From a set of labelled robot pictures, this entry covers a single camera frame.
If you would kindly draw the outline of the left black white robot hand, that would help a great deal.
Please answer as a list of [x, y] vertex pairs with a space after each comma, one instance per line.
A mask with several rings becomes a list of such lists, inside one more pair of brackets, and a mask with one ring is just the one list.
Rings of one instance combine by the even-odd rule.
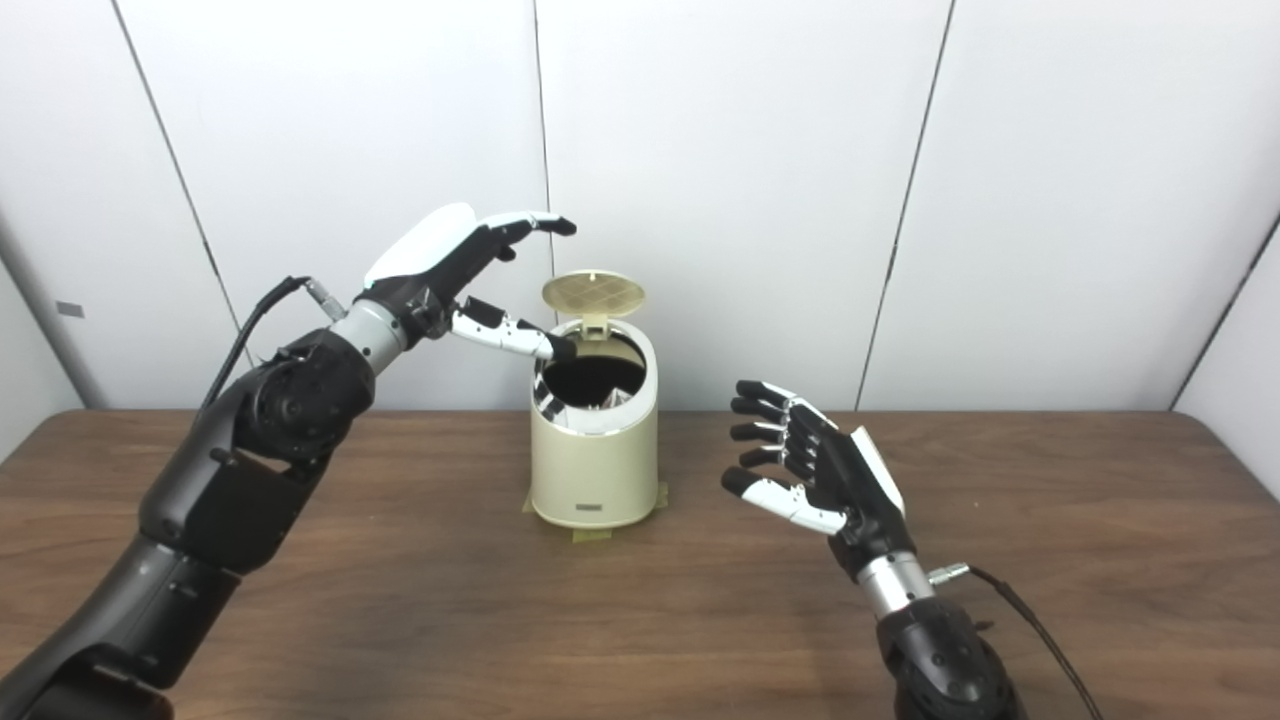
[[576, 345], [462, 292], [494, 261], [515, 260], [515, 245], [536, 232], [572, 236], [570, 219], [548, 211], [508, 211], [480, 219], [466, 202], [436, 209], [388, 249], [366, 273], [357, 301], [378, 305], [412, 348], [447, 333], [541, 360], [570, 360]]

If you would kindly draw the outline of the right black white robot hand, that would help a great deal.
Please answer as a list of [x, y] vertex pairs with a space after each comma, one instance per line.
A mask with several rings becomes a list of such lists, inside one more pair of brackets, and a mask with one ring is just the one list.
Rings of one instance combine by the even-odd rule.
[[730, 436], [760, 446], [724, 470], [724, 489], [824, 536], [854, 582], [876, 561], [916, 552], [902, 495], [867, 428], [846, 432], [804, 397], [764, 380], [739, 380], [735, 391], [732, 411], [754, 419]]

